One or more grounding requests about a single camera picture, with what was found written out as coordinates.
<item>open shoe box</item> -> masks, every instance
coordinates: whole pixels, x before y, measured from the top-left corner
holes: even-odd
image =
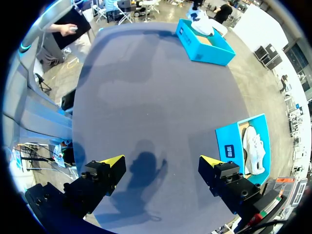
[[[245,157],[246,152],[243,149],[243,136],[245,129],[253,126],[263,141],[263,147],[266,152],[263,158],[264,173],[259,175],[245,175]],[[245,178],[254,184],[263,184],[270,175],[271,170],[271,148],[267,121],[264,114],[247,118],[233,124],[218,128],[215,130],[218,141],[220,160],[223,162],[233,161],[240,166],[239,172],[245,175]]]
[[[192,22],[180,19],[176,28],[190,60],[208,62],[226,66],[236,55],[227,41],[214,29],[213,36],[206,36],[195,31]]]

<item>pants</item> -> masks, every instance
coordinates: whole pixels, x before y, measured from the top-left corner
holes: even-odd
[[[286,84],[283,81],[282,81],[282,84],[283,84],[283,88],[280,90],[281,93],[286,89]]]
[[[194,4],[193,4],[193,10],[196,10],[198,6],[201,6],[204,0],[193,0]]]
[[[68,45],[73,55],[76,56],[79,62],[84,63],[89,50],[91,48],[91,42],[87,33],[83,34],[80,38]]]
[[[221,24],[223,24],[223,22],[225,21],[224,19],[220,19],[219,17],[215,17],[214,20]]]

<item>man in black shirt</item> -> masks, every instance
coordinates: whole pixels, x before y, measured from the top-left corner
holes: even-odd
[[[220,8],[217,8],[214,12],[216,13],[214,19],[219,23],[223,23],[227,20],[229,15],[232,13],[233,3],[228,1],[226,4],[222,5]]]
[[[287,75],[282,76],[281,82],[283,84],[283,88],[280,90],[280,93],[282,93],[284,90],[286,90],[287,77],[288,77]]]

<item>gray table surface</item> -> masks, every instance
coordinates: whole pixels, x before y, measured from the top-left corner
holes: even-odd
[[[248,116],[228,67],[192,62],[176,24],[103,29],[80,74],[73,112],[78,170],[124,154],[127,172],[94,214],[120,234],[207,234],[234,216],[198,173],[219,159],[215,129]]]

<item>shoe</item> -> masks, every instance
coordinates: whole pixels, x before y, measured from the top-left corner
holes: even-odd
[[[260,135],[257,134],[253,126],[249,126],[246,129],[243,138],[243,147],[247,152],[245,174],[251,173],[252,175],[258,175],[263,173],[265,169],[262,165],[262,160],[265,150],[263,148],[263,142],[260,140]]]
[[[211,26],[206,12],[200,10],[199,7],[197,10],[193,10],[193,3],[186,16],[192,21],[191,27],[199,33],[206,36],[213,36],[215,34],[214,28]]]

